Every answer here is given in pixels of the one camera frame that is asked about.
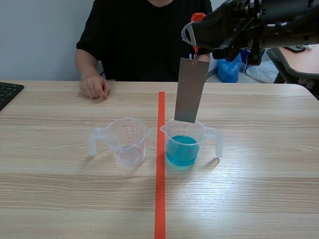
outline measuring cup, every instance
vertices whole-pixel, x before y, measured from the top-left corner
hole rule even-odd
[[[96,140],[104,139],[115,160],[123,166],[136,166],[145,158],[146,138],[151,134],[146,125],[133,118],[119,119],[106,128],[96,128],[89,138],[90,155],[96,154]]]
[[[165,133],[166,157],[177,166],[192,165],[207,138],[215,139],[216,155],[222,156],[223,138],[219,130],[204,127],[200,122],[186,123],[170,120],[162,126]]]

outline person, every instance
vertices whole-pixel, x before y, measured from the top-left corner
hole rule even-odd
[[[181,31],[197,12],[212,12],[210,0],[95,0],[76,45],[82,92],[107,99],[110,79],[177,82],[180,58],[194,53]],[[209,61],[209,52],[200,49],[197,59]]]

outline gray card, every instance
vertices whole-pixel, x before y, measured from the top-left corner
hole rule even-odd
[[[209,62],[180,59],[175,120],[195,123]]]

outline wood grain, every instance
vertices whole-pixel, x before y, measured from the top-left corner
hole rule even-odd
[[[107,101],[76,82],[25,89],[0,112],[0,238],[154,238],[158,93],[173,118],[176,83],[112,82]],[[152,130],[142,165],[122,167],[95,127],[135,117]],[[168,239],[317,239],[319,104],[296,85],[205,85],[198,120],[223,133],[192,167],[166,164]]]

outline black t-shirt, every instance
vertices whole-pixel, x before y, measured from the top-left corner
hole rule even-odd
[[[211,11],[210,0],[95,0],[77,49],[102,61],[106,79],[177,81],[180,58],[194,53],[181,31],[194,13]]]

